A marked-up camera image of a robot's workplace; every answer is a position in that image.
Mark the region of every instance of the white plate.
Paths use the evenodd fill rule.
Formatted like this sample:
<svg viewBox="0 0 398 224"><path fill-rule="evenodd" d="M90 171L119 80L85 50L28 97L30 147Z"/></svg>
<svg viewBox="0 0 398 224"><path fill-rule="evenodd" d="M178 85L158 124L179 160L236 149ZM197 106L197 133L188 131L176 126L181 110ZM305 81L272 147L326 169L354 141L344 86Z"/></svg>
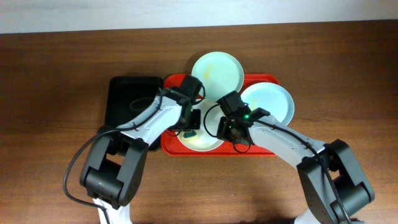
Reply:
<svg viewBox="0 0 398 224"><path fill-rule="evenodd" d="M197 77L205 86L205 98L213 101L233 90L239 92L244 80L241 64L224 52L212 52L199 58L193 66L192 76Z"/></svg>
<svg viewBox="0 0 398 224"><path fill-rule="evenodd" d="M269 82L251 85L243 91L241 98L251 110L258 107L265 109L284 125L288 125L293 118L293 98L280 85Z"/></svg>
<svg viewBox="0 0 398 224"><path fill-rule="evenodd" d="M205 117L205 113L211 106L215 104L216 103L213 101L203 100L201 103L193 106L193 109L200 109L201 111L200 129L195 130L197 135L194 137L184 138L183 137L184 132L180 133L177 136L184 146L195 151L205 152L217 148L224 142L223 140L219 140L207 134L205 127L203 125L203 118ZM222 116L224 116L224 113L222 112L219 106L213 108L209 112L208 116L206 117L206 127L211 134L213 135L217 134L218 123L220 122L220 118Z"/></svg>

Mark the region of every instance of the white background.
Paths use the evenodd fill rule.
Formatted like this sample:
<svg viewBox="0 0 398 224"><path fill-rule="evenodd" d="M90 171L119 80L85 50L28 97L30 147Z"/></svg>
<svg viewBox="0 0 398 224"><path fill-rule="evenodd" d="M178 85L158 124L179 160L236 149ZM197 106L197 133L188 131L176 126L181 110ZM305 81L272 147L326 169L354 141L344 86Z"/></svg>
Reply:
<svg viewBox="0 0 398 224"><path fill-rule="evenodd" d="M398 0L0 0L0 33L398 19Z"/></svg>

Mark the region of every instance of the wooden table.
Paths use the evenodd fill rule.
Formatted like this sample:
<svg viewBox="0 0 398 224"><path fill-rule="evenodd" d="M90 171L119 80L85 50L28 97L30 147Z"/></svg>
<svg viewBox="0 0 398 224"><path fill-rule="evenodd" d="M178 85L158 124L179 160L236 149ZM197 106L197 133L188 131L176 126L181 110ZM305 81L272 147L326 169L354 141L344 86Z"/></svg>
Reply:
<svg viewBox="0 0 398 224"><path fill-rule="evenodd" d="M291 128L350 144L376 192L354 217L398 220L398 21L0 35L0 222L99 223L62 178L103 124L109 80L190 73L204 53L234 55L293 96ZM78 183L83 154L69 189ZM135 223L250 223L306 209L296 170L278 157L148 155Z"/></svg>

